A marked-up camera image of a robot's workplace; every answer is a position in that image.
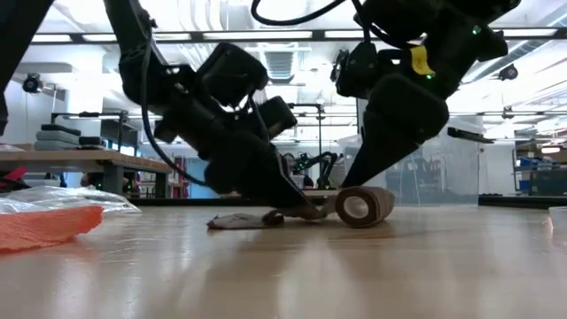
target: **workbench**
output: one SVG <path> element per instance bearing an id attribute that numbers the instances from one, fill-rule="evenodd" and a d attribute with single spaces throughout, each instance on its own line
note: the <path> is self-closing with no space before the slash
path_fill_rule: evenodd
<path id="1" fill-rule="evenodd" d="M 30 173 L 104 173 L 103 190 L 122 194 L 125 171 L 156 174 L 156 197 L 167 194 L 171 168 L 162 162 L 121 154 L 111 150 L 0 152 L 0 167 L 10 171 L 26 167 Z"/>
<path id="2" fill-rule="evenodd" d="M 375 228 L 266 207 L 142 207 L 73 243 L 0 256 L 3 319 L 564 319 L 567 236 L 545 210 L 396 207 Z"/>

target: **ceiling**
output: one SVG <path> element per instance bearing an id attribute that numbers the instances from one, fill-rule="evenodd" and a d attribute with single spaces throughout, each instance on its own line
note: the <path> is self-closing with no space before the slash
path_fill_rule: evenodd
<path id="1" fill-rule="evenodd" d="M 157 21 L 158 31 L 257 30 L 265 27 L 252 19 L 249 0 L 140 0 Z M 312 12 L 329 0 L 263 0 L 259 12 L 271 19 L 289 19 Z M 493 23 L 493 27 L 567 26 L 565 0 L 523 0 L 518 8 Z M 298 26 L 301 29 L 357 28 L 352 21 L 354 8 L 350 2 L 319 19 Z M 105 15 L 103 1 L 57 0 L 51 7 L 39 33 L 112 32 Z M 238 43 L 267 67 L 273 79 L 286 79 L 286 86 L 269 86 L 267 95 L 281 95 L 287 102 L 323 102 L 328 112 L 355 113 L 355 101 L 336 94 L 329 80 L 331 64 L 339 49 L 352 49 L 356 43 Z M 171 63 L 200 66 L 214 44 L 161 44 L 160 51 Z M 378 49 L 387 48 L 377 43 Z M 503 106 L 514 110 L 560 110 L 567 103 L 567 41 L 509 42 L 507 58 L 474 65 L 462 85 L 447 101 L 452 112 L 501 111 Z M 92 83 L 102 86 L 105 109 L 124 109 L 135 113 L 138 108 L 121 94 L 120 77 L 115 73 L 120 51 L 116 45 L 32 45 L 22 60 L 19 74 L 30 69 L 41 72 L 43 79 L 60 88 L 78 85 L 77 74 L 89 74 Z M 503 67 L 514 63 L 519 76 L 512 82 L 492 80 Z M 53 66 L 66 66 L 54 70 Z M 330 125 L 351 125 L 351 119 L 336 119 Z M 530 129 L 545 117 L 516 117 L 514 129 Z M 493 134 L 502 131 L 502 118 L 486 119 Z M 323 136 L 345 134 L 349 128 L 326 128 Z"/>

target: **security camera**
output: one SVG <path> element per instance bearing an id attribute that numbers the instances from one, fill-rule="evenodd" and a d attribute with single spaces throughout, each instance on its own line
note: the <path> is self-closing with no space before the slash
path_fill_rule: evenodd
<path id="1" fill-rule="evenodd" d="M 38 94 L 43 91 L 44 84 L 39 74 L 27 74 L 27 78 L 21 87 L 26 93 Z"/>
<path id="2" fill-rule="evenodd" d="M 498 73 L 498 80 L 500 81 L 514 80 L 517 78 L 517 75 L 518 72 L 516 67 L 513 64 L 511 64 L 500 70 L 500 72 Z"/>

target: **orange fabric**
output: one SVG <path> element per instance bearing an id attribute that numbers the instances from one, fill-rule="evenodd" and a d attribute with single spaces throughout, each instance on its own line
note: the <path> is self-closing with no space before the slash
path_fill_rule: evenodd
<path id="1" fill-rule="evenodd" d="M 101 206 L 0 214 L 0 253 L 65 243 L 98 226 L 102 214 Z"/>

